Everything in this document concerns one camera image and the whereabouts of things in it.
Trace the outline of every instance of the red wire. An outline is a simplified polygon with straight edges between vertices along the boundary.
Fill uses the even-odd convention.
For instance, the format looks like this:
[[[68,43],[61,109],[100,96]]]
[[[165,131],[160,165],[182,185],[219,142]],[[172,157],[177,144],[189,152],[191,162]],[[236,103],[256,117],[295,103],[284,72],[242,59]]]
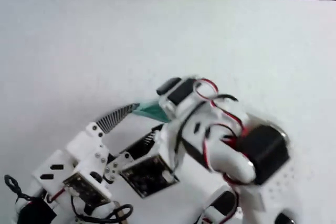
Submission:
[[[214,102],[214,100],[212,100],[211,102],[211,105],[213,107],[216,107],[216,108],[219,108],[221,111],[223,111],[223,113],[225,113],[226,115],[228,115],[230,118],[232,118],[233,120],[235,120],[239,126],[241,127],[241,130],[243,131],[244,130],[244,126],[243,126],[243,122],[241,121],[241,119],[235,115],[233,115],[232,113],[220,108],[219,106],[217,106],[217,104]]]
[[[236,211],[238,209],[238,206],[239,206],[239,194],[235,190],[233,190],[233,191],[234,191],[234,193],[236,195],[236,205],[235,205],[235,208],[232,210],[232,213],[229,214],[229,215],[227,215],[227,216],[225,216],[225,218],[223,220],[221,220],[219,222],[219,224],[223,224],[223,223],[227,222],[229,219],[231,219],[235,215],[235,213],[236,213]]]
[[[212,223],[212,221],[210,221],[207,217],[204,217],[204,218],[202,219],[202,221],[203,221],[203,222],[206,222],[206,223],[209,223],[209,224]]]
[[[204,158],[204,162],[207,168],[209,168],[209,162],[208,162],[208,157],[206,154],[206,144],[205,144],[206,138],[203,138],[203,142],[202,142],[202,149],[203,149],[203,158]]]
[[[211,81],[211,80],[209,80],[209,79],[205,79],[205,78],[202,78],[202,79],[200,79],[200,80],[196,80],[196,82],[197,82],[197,81],[198,81],[198,82],[204,81],[204,82],[208,83],[210,86],[213,87],[213,89],[215,90],[215,92],[218,94],[219,89],[218,89],[217,85],[216,85],[213,81]],[[205,99],[205,100],[210,100],[209,97],[206,97],[206,96],[202,95],[201,93],[199,93],[199,92],[197,91],[197,88],[195,88],[195,92],[196,92],[196,94],[198,94],[201,98],[203,98],[203,99]]]
[[[47,202],[48,203],[52,203],[54,202],[62,193],[65,192],[65,189],[62,188],[59,192],[57,192],[54,196],[52,196],[51,199],[49,199],[49,195],[47,195]]]

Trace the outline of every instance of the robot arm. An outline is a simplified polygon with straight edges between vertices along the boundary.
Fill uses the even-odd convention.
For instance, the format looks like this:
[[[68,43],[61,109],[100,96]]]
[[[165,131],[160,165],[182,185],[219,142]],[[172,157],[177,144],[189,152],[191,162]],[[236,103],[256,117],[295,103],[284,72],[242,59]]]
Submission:
[[[38,206],[37,210],[53,210],[41,222],[45,224],[60,218],[54,213],[58,208],[66,217],[57,223],[76,223],[75,214],[82,223],[127,223],[132,207],[119,207],[109,185],[122,177],[142,199],[167,189],[183,177],[178,171],[183,159],[177,158],[182,149],[210,172],[222,174],[232,188],[213,194],[198,223],[236,221],[232,216],[239,206],[246,224],[300,224],[289,140],[279,127],[247,113],[235,97],[218,94],[218,87],[204,78],[172,78],[157,93],[169,123],[152,129],[117,156],[110,154],[102,138],[139,104],[89,123],[64,151],[54,152],[33,172],[28,193],[34,197],[22,198],[17,187],[13,190],[20,198],[18,215]],[[20,217],[16,221],[24,223]]]
[[[292,187],[295,170],[284,131],[246,113],[237,99],[218,94],[207,79],[172,80],[168,83],[174,85],[164,85],[159,94],[166,114],[181,122],[175,152],[183,144],[201,165],[223,174],[233,189],[231,196],[236,195],[233,207],[238,207],[239,198],[243,223],[300,223],[300,204]],[[213,202],[228,197],[222,192],[215,196]],[[229,215],[211,205],[204,210],[211,223],[224,223]]]

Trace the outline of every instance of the red object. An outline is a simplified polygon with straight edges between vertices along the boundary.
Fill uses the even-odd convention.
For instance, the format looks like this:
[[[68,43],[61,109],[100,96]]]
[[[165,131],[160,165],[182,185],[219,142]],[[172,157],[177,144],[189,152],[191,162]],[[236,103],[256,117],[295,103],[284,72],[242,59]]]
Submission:
[[[54,202],[62,193],[65,192],[65,189],[62,188],[59,192],[57,192],[52,198],[50,199],[49,195],[47,195],[47,202],[50,204]]]

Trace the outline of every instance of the white surface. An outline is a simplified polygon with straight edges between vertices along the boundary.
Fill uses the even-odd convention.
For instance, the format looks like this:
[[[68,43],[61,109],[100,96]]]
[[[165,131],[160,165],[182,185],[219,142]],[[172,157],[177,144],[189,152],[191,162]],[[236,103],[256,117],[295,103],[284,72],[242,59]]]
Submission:
[[[89,121],[195,73],[283,123],[297,148],[305,223],[336,222],[335,2],[0,0],[0,8],[1,174],[26,188],[31,171]],[[128,122],[111,133],[116,152],[154,124]],[[0,194],[9,223],[15,195],[4,183]],[[150,212],[176,204],[155,203]]]

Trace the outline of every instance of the green tag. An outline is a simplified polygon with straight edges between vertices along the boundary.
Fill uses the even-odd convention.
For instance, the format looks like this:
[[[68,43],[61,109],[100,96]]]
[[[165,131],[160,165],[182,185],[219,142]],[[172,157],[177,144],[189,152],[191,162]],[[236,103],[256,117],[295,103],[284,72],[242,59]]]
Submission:
[[[169,123],[170,119],[164,113],[157,101],[151,103],[140,103],[136,110],[133,110],[133,114],[151,118],[163,123]]]

